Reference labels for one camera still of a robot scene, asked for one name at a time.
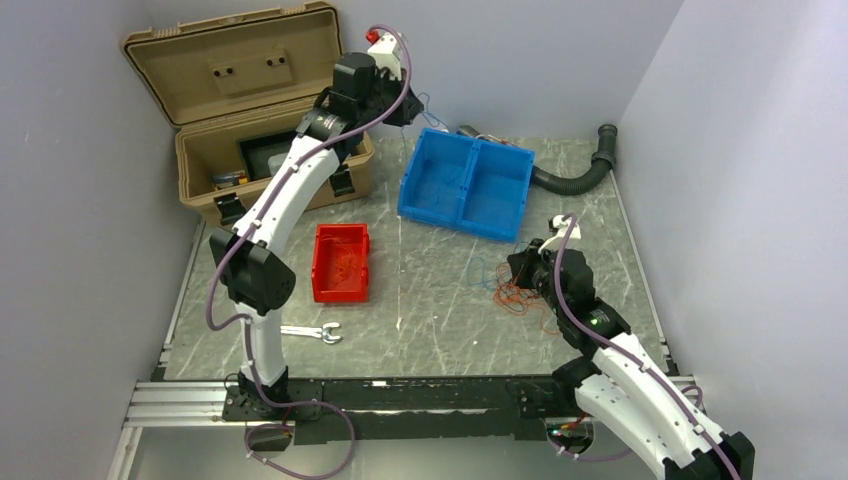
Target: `gray marble tabletop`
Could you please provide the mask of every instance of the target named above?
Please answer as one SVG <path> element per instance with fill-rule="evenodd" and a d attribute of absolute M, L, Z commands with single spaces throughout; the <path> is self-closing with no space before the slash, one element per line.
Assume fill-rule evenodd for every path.
<path fill-rule="evenodd" d="M 563 176 L 589 166 L 596 142 L 515 139 L 536 151 L 536 165 Z M 293 377 L 377 377 L 439 375 L 547 374 L 576 358 L 556 330 L 547 307 L 524 316 L 508 313 L 492 300 L 496 266 L 516 248 L 454 230 L 416 223 L 397 215 L 400 179 L 410 140 L 376 142 L 372 160 L 374 192 L 360 200 L 306 212 L 294 228 L 283 260 L 298 275 L 285 306 L 284 323 L 319 326 L 337 321 L 344 340 L 326 345 L 306 337 L 283 337 Z M 582 250 L 595 272 L 598 295 L 630 323 L 651 357 L 662 358 L 660 334 L 611 179 L 580 197 L 561 197 L 532 186 L 519 240 L 547 237 L 548 218 L 574 212 Z M 309 272 L 315 228 L 321 223 L 368 224 L 371 237 L 369 301 L 316 304 Z M 242 362 L 238 326 L 222 332 L 206 328 L 203 318 L 214 263 L 203 232 L 179 312 L 167 380 L 217 379 Z M 219 288 L 215 318 L 234 313 Z"/>

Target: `blue bin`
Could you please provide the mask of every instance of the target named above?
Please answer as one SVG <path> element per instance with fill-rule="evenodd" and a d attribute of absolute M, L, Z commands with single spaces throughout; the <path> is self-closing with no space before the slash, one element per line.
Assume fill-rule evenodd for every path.
<path fill-rule="evenodd" d="M 530 150 L 424 129 L 401 181 L 398 213 L 515 241 L 534 157 Z"/>

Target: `black pipe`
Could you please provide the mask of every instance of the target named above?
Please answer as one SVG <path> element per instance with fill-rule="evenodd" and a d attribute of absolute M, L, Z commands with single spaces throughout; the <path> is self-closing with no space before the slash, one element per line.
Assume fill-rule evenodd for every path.
<path fill-rule="evenodd" d="M 468 125 L 461 126 L 457 133 L 475 138 L 480 136 L 477 130 Z M 618 129 L 614 125 L 602 125 L 598 129 L 598 151 L 592 154 L 592 166 L 583 175 L 577 178 L 563 178 L 534 166 L 531 181 L 549 192 L 565 196 L 582 195 L 592 190 L 617 163 L 615 158 L 617 135 Z"/>

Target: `tan toolbox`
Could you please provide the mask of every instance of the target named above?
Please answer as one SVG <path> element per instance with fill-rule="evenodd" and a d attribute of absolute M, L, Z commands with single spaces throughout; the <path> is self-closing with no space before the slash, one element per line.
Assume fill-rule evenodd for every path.
<path fill-rule="evenodd" d="M 271 181 L 262 168 L 267 166 L 263 152 L 287 150 L 285 137 L 332 83 L 333 66 L 342 54 L 338 13 L 322 1 L 151 28 L 131 34 L 123 50 L 162 113 L 179 129 L 180 201 L 213 225 L 221 224 L 219 203 L 240 201 L 250 208 L 256 202 Z M 326 182 L 307 208 L 371 193 L 373 156 L 365 134 L 345 162 L 355 191 L 335 197 Z M 216 187 L 214 176 L 237 171 L 246 172 L 250 181 Z"/>

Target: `metal tool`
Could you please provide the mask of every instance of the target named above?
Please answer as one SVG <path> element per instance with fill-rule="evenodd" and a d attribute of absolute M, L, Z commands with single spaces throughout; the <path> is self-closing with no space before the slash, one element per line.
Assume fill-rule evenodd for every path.
<path fill-rule="evenodd" d="M 342 337 L 333 335 L 331 330 L 339 328 L 339 322 L 325 323 L 321 327 L 294 327 L 291 325 L 280 326 L 280 333 L 283 335 L 299 335 L 301 337 L 320 338 L 324 343 L 332 345 L 342 341 Z"/>

